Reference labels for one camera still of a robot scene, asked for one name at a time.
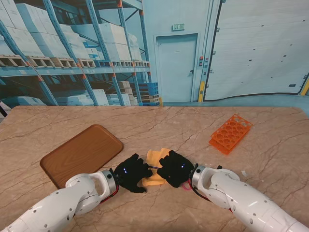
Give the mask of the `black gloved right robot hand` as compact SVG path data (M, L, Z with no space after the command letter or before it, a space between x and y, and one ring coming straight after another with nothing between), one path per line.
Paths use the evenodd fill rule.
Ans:
M168 155L159 160L159 163L162 167L157 170L157 174L174 188L186 182L194 170L191 161L174 150L170 150Z

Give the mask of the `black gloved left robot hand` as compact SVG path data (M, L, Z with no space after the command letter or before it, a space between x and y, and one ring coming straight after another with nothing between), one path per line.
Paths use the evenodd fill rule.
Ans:
M153 172L149 169L149 165L144 163L144 160L136 153L121 162L113 172L117 183L132 193L145 193L147 191L146 188L139 187L138 183L143 178L148 178L152 175Z

